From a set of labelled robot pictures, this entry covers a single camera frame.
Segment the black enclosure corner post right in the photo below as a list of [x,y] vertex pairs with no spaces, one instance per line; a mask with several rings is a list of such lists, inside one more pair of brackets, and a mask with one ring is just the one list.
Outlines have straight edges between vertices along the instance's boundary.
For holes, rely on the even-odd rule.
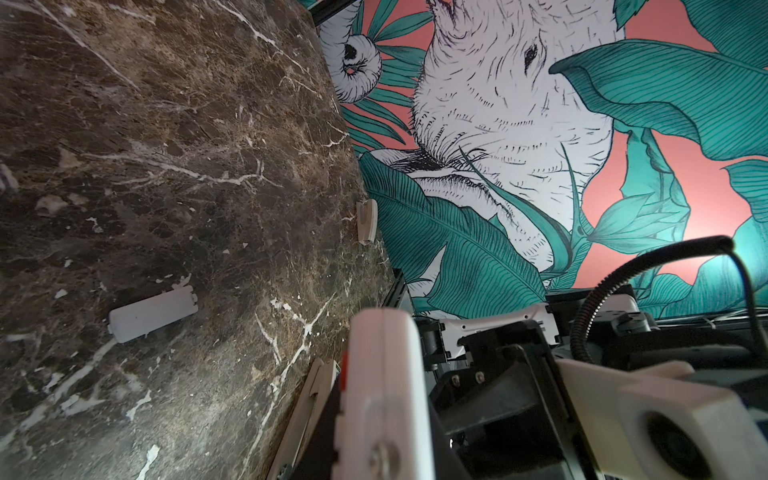
[[314,1],[308,11],[315,26],[319,26],[340,11],[347,8],[355,0],[318,0]]

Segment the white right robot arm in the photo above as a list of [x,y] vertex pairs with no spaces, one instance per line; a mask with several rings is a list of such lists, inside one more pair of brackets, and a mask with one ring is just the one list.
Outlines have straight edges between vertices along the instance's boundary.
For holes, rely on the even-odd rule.
[[[665,328],[631,280],[674,260],[730,259],[741,328]],[[763,479],[767,334],[734,242],[666,246],[592,290],[481,320],[416,317],[440,479]]]

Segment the white battery cover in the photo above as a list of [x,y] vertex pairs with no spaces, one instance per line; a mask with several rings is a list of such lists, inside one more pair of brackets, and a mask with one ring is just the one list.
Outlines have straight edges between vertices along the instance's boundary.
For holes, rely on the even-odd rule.
[[108,330],[126,343],[197,312],[197,296],[186,285],[110,311]]

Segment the beige masking tape roll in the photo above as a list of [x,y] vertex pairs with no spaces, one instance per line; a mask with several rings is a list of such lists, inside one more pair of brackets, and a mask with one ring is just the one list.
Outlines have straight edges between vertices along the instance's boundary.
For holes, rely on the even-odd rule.
[[356,206],[358,242],[362,245],[372,243],[378,228],[378,204],[374,199],[358,202]]

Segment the white remote control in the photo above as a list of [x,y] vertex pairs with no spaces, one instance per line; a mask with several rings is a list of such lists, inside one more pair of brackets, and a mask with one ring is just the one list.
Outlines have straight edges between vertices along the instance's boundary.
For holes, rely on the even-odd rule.
[[333,479],[434,479],[419,334],[412,317],[366,309],[350,323]]

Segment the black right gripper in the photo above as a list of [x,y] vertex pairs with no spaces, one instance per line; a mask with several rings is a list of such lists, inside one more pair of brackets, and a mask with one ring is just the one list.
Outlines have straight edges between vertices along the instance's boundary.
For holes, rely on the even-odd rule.
[[594,462],[552,349],[551,320],[415,320],[439,479],[591,479]]

